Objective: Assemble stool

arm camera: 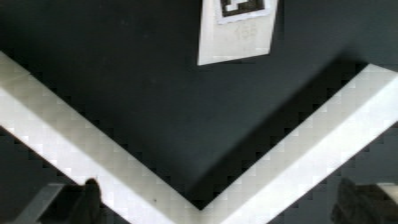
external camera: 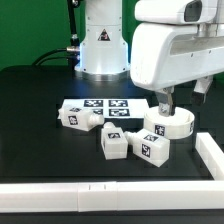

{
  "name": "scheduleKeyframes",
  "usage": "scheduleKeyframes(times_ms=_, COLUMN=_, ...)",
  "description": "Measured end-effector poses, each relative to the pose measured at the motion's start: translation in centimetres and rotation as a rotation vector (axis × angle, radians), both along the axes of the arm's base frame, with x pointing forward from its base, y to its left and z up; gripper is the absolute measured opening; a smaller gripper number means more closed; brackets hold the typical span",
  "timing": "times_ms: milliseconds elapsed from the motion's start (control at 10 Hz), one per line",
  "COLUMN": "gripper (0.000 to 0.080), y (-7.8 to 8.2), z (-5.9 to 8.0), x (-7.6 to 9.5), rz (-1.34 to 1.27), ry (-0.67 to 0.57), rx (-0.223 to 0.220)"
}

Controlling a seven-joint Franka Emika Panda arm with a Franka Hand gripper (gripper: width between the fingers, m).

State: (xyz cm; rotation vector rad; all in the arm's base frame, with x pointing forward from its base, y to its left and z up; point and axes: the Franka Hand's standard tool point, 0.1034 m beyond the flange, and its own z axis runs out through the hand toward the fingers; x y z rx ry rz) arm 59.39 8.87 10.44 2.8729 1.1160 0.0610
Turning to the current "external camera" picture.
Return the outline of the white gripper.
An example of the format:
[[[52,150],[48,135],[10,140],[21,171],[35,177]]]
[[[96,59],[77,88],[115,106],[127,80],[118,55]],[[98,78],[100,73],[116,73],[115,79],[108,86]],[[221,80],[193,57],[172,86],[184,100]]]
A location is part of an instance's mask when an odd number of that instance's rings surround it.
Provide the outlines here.
[[[224,71],[224,0],[139,0],[134,15],[133,83],[156,91],[164,117],[175,114],[170,86],[198,79],[191,102],[204,104],[212,75]]]

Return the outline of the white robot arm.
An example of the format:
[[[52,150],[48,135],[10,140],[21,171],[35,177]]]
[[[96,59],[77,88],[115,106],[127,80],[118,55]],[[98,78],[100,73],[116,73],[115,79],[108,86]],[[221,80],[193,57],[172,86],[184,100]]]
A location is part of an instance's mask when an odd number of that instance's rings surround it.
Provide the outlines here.
[[[76,71],[101,81],[128,70],[136,86],[156,93],[163,116],[175,113],[176,85],[194,80],[192,98],[202,104],[213,76],[224,72],[224,0],[138,0],[131,46],[122,37],[122,0],[84,2]]]

